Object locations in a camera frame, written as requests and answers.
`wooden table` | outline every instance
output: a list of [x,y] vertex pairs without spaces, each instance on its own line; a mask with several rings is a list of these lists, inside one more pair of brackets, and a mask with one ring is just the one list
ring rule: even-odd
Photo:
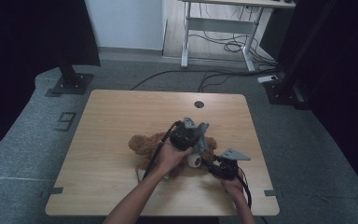
[[[265,7],[272,8],[295,8],[296,4],[292,1],[285,3],[281,1],[272,0],[180,0],[187,2],[186,20],[185,20],[185,41],[182,46],[182,68],[187,68],[188,61],[188,33],[190,30],[195,31],[209,31],[231,34],[248,35],[246,44],[242,49],[242,55],[245,59],[246,65],[250,72],[255,71],[255,67],[252,61],[252,55],[250,48],[255,38],[255,32],[260,22],[261,15]],[[209,18],[194,18],[190,16],[191,3],[207,3],[207,4],[219,4],[219,5],[236,5],[236,6],[249,6],[259,7],[256,12],[254,21],[233,21],[233,20],[216,20]]]
[[[195,102],[204,103],[196,108]],[[209,122],[206,133],[220,154],[232,147],[251,158],[240,161],[256,216],[279,213],[245,97],[238,94],[94,91],[84,110],[46,207],[51,216],[106,216],[137,185],[135,166],[144,158],[128,148],[135,134],[166,132],[177,120]],[[186,168],[159,183],[142,216],[233,216],[236,211],[220,182],[202,170]]]

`human hand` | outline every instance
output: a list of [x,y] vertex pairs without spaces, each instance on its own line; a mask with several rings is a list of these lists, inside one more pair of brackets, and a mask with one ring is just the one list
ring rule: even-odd
[[183,157],[191,154],[192,147],[186,151],[181,151],[175,148],[168,138],[164,145],[162,145],[161,151],[158,154],[156,168],[163,174],[167,174],[173,167],[179,164]]
[[[243,178],[243,173],[240,169],[238,170],[238,175]],[[227,180],[219,178],[215,175],[213,177],[221,181],[222,186],[234,202],[245,199],[243,195],[243,185],[238,178]]]

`table grommet hole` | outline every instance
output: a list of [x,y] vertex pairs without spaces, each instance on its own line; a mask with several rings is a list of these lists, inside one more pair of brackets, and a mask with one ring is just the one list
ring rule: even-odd
[[194,103],[194,106],[195,106],[196,108],[198,108],[198,109],[201,109],[201,108],[204,107],[204,103],[203,103],[202,101],[196,101],[196,102]]

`human arm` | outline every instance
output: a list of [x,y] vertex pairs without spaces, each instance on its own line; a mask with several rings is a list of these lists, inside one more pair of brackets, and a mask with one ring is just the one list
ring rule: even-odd
[[234,202],[235,207],[237,208],[237,214],[240,219],[240,223],[256,224],[252,211],[246,201],[245,196],[243,195],[242,183],[237,178],[234,178],[232,180],[220,179],[216,176],[215,178],[221,181],[222,186],[226,189],[228,195]]
[[175,167],[184,156],[189,155],[191,150],[191,148],[188,148],[185,152],[179,151],[171,145],[170,139],[167,139],[158,154],[156,167],[121,200],[103,224],[135,223],[159,181]]

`black curtain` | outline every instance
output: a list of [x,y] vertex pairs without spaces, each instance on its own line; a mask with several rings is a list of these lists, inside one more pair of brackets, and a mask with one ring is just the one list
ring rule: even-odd
[[[299,63],[292,67],[290,76],[306,84],[311,110],[358,174],[358,4],[330,0],[319,5],[319,12],[298,7],[281,60],[286,67],[293,65],[302,41],[307,38],[305,29],[312,28],[300,27],[301,22],[310,24],[309,20],[317,20],[327,2],[335,4]],[[302,6],[300,3],[313,4],[313,1],[302,0],[298,4]]]
[[0,140],[60,57],[100,65],[84,0],[0,0]]

